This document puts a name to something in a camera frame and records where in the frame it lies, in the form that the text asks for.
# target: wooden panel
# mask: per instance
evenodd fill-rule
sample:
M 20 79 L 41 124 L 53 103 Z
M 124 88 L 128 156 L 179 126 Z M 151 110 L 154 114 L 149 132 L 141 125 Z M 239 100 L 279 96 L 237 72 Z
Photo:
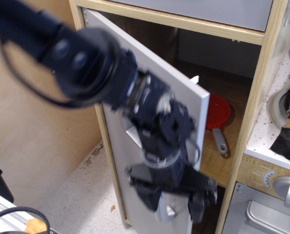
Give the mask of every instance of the wooden panel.
M 272 184 L 280 176 L 290 176 L 290 170 L 249 155 L 243 155 L 237 181 L 278 197 Z
M 65 0 L 28 2 L 54 13 L 69 8 Z M 61 16 L 72 22 L 71 15 Z M 61 97 L 51 71 L 14 45 L 7 52 L 24 77 Z M 94 107 L 64 110 L 44 103 L 14 80 L 0 56 L 0 168 L 16 205 L 42 207 L 100 141 Z
M 75 23 L 72 18 L 71 9 L 68 0 L 20 0 L 35 11 L 46 10 L 53 14 L 55 18 L 63 21 L 64 24 L 75 29 Z
M 69 0 L 69 3 L 70 3 L 70 8 L 71 8 L 75 27 L 77 30 L 79 30 L 85 26 L 82 8 L 80 6 L 77 6 L 74 0 Z
M 111 176 L 112 176 L 112 181 L 113 181 L 114 187 L 115 187 L 116 199 L 117 199 L 117 202 L 119 205 L 120 216 L 121 216 L 123 225 L 125 227 L 128 227 L 130 225 L 130 222 L 126 217 L 123 198 L 122 198 L 122 194 L 121 194 L 120 183 L 119 183 L 119 179 L 117 177 L 117 172 L 116 172 L 116 164 L 115 164 L 114 155 L 113 155 L 112 148 L 111 148 L 106 118 L 105 118 L 105 114 L 104 114 L 104 110 L 103 110 L 102 105 L 96 105 L 96 112 L 97 112 L 98 122 L 100 125 L 101 134 L 102 134 L 102 139 L 103 139 L 104 146 L 105 146 L 108 165 L 109 165 Z
M 220 234 L 223 231 L 225 218 L 227 215 L 230 200 L 232 198 L 233 188 L 236 182 L 243 152 L 245 150 L 246 144 L 254 126 L 254 118 L 256 113 L 258 112 L 258 107 L 261 103 L 261 99 L 265 95 L 261 92 L 263 90 L 264 84 L 267 83 L 265 76 L 269 68 L 272 52 L 274 51 L 276 38 L 279 32 L 281 22 L 283 20 L 287 4 L 287 0 L 274 0 L 272 4 L 271 14 L 265 32 L 265 38 L 263 40 L 262 49 L 248 100 L 248 105 L 243 118 L 239 139 L 234 154 L 232 173 L 229 179 L 228 187 L 225 191 L 224 201 L 215 234 Z
M 253 44 L 262 44 L 264 33 L 230 25 L 174 15 L 165 12 L 130 6 L 108 0 L 70 0 L 76 6 L 127 16 L 134 19 L 164 24 L 214 36 L 240 40 Z

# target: wooden wall panel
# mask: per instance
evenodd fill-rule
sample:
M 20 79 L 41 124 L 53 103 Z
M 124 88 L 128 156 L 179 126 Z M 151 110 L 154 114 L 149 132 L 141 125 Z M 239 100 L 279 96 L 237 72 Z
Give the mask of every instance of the wooden wall panel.
M 72 26 L 68 0 L 26 2 Z M 14 45 L 7 53 L 23 76 L 60 97 L 49 70 Z M 40 208 L 100 141 L 94 107 L 64 110 L 43 102 L 14 80 L 0 56 L 0 168 L 16 205 Z

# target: cabinet drawer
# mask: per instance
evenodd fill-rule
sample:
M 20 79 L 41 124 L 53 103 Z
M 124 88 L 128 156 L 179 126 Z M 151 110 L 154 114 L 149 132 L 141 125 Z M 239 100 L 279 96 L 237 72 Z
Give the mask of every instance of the cabinet drawer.
M 112 0 L 158 11 L 265 31 L 272 0 Z

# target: gray pan handle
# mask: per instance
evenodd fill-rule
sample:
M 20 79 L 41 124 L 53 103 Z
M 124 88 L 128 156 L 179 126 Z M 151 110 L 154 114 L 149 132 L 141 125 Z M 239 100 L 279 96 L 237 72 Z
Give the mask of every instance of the gray pan handle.
M 212 132 L 214 135 L 214 139 L 215 139 L 218 151 L 222 155 L 226 154 L 228 151 L 228 147 L 227 147 L 227 143 L 226 143 L 226 140 L 224 138 L 222 131 L 219 128 L 214 128 L 214 129 L 212 129 Z

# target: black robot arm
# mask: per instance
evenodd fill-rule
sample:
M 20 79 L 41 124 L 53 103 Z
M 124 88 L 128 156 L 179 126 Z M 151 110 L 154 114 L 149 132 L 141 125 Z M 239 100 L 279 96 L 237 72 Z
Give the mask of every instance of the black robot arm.
M 194 121 L 167 84 L 138 70 L 131 51 L 105 30 L 73 32 L 17 0 L 0 0 L 0 40 L 13 41 L 55 70 L 69 99 L 61 106 L 106 103 L 121 109 L 136 126 L 145 154 L 144 164 L 126 169 L 139 197 L 156 211 L 161 192 L 187 195 L 192 219 L 200 221 L 205 201 L 216 201 L 216 182 L 193 170 L 187 160 L 186 140 L 195 130 Z

